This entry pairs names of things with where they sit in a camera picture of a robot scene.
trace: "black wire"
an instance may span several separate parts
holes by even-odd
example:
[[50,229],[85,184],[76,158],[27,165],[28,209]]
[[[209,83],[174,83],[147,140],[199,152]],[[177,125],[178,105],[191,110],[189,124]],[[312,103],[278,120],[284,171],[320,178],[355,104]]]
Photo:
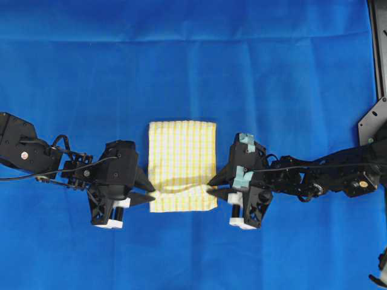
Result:
[[60,173],[60,172],[74,172],[76,170],[81,170],[81,169],[85,169],[85,168],[90,167],[90,166],[97,165],[97,164],[102,163],[102,162],[109,160],[109,159],[118,159],[118,157],[116,157],[116,156],[106,157],[106,158],[103,158],[103,159],[98,160],[96,162],[89,163],[87,165],[80,166],[80,167],[74,168],[74,169],[60,169],[60,170],[55,170],[55,171],[50,171],[50,172],[42,172],[42,173],[24,175],[24,176],[18,176],[18,177],[0,178],[0,181],[22,180],[22,179],[40,177],[42,175],[49,175],[49,174]]
[[40,144],[40,145],[43,145],[44,147],[49,147],[49,145],[47,144],[46,141],[44,140],[41,140],[41,139],[27,139],[27,138],[24,138],[24,139],[21,139],[20,140],[20,143],[33,143],[33,144]]
[[278,160],[278,157],[274,154],[266,155],[266,160],[268,160],[270,157],[274,157],[274,158],[276,158],[276,160]]
[[348,164],[332,164],[332,165],[300,165],[300,166],[288,166],[282,168],[270,168],[270,169],[259,169],[252,170],[253,172],[273,172],[273,171],[283,171],[289,169],[299,169],[299,168],[336,168],[336,167],[351,167],[351,166],[367,166],[367,165],[378,165],[378,166],[387,166],[386,163],[348,163]]
[[[66,148],[66,150],[67,150],[67,151],[71,151],[71,149],[70,149],[70,143],[69,143],[68,137],[67,137],[66,135],[58,135],[58,136],[55,138],[54,142],[52,143],[51,147],[56,147],[56,145],[58,144],[58,142],[59,142],[61,139],[63,139],[63,142],[65,143],[65,148]],[[70,158],[71,161],[74,161],[74,158],[73,158],[72,154],[67,153],[67,155],[68,155],[68,157]]]

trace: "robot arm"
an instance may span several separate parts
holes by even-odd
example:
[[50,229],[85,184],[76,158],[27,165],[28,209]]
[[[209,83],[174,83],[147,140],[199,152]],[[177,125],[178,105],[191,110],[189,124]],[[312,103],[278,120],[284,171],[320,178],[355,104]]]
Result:
[[[62,140],[65,148],[57,146]],[[63,154],[63,169],[58,170]],[[137,164],[138,154],[132,141],[106,144],[97,162],[93,156],[70,150],[68,138],[59,135],[52,145],[38,139],[34,126],[8,113],[0,113],[0,163],[31,175],[4,178],[11,181],[36,178],[74,190],[86,190],[91,212],[91,223],[98,227],[121,228],[123,209],[154,200],[152,196],[131,191],[133,187],[153,192],[155,189]],[[67,183],[56,181],[56,174]]]

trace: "blue fabric backdrop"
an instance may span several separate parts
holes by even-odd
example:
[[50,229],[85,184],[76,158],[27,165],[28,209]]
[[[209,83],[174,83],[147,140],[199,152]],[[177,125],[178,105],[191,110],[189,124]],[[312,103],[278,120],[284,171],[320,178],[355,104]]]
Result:
[[[312,160],[357,145],[376,101],[366,1],[0,1],[0,111],[96,158],[148,123],[218,124],[217,166],[237,132]],[[0,168],[1,176],[15,176]],[[209,212],[125,213],[92,227],[86,193],[0,184],[0,289],[375,289],[383,192],[275,195],[262,229]]]

